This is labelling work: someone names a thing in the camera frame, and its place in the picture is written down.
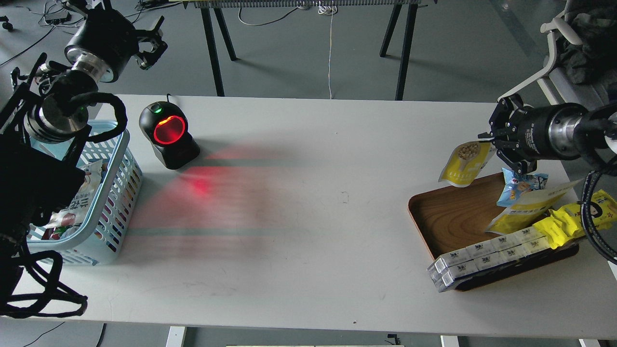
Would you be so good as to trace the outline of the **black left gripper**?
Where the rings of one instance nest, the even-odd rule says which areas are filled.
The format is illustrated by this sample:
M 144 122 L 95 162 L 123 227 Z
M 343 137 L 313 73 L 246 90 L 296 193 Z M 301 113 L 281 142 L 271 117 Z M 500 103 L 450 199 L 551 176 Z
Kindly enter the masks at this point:
M 102 82 L 117 81 L 132 55 L 142 70 L 152 68 L 168 48 L 161 31 L 165 17 L 159 17 L 151 29 L 135 29 L 109 0 L 61 0 L 60 5 L 86 18 L 65 47 L 65 57 L 73 64 L 86 53 L 104 62 Z M 150 44 L 151 49 L 137 52 L 140 43 Z

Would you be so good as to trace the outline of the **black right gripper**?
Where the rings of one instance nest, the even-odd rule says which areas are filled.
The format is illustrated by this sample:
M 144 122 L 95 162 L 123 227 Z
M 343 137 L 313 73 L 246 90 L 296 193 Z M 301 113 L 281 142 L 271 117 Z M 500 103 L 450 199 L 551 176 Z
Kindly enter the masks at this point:
M 537 170 L 537 160 L 580 158 L 574 130 L 587 112 L 576 103 L 524 106 L 522 97 L 515 93 L 497 102 L 489 119 L 491 130 L 477 137 L 489 141 L 512 171 L 526 175 Z

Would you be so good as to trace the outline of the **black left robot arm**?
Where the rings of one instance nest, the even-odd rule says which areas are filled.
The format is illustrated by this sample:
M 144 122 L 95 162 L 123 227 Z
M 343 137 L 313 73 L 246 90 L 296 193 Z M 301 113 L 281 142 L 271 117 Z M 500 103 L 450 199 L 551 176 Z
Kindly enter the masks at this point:
M 84 314 L 87 297 L 60 281 L 62 256 L 31 253 L 29 228 L 46 225 L 70 205 L 84 182 L 78 162 L 86 143 L 125 132 L 124 103 L 100 92 L 99 82 L 117 81 L 130 57 L 141 69 L 152 68 L 168 47 L 164 17 L 152 29 L 136 29 L 109 0 L 63 6 L 84 17 L 65 48 L 70 65 L 48 62 L 41 53 L 28 74 L 13 69 L 13 95 L 1 110 L 1 314 L 15 319 L 46 318 L 53 300 L 79 305 L 53 318 Z

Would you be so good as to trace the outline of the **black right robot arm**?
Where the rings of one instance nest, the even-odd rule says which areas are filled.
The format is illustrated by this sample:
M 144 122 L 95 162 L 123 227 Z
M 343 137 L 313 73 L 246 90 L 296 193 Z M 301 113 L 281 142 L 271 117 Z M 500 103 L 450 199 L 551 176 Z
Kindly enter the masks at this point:
M 582 158 L 594 171 L 616 175 L 616 162 L 598 152 L 616 142 L 615 103 L 593 111 L 577 103 L 534 108 L 515 93 L 498 101 L 488 123 L 478 138 L 519 174 L 536 171 L 538 160 Z

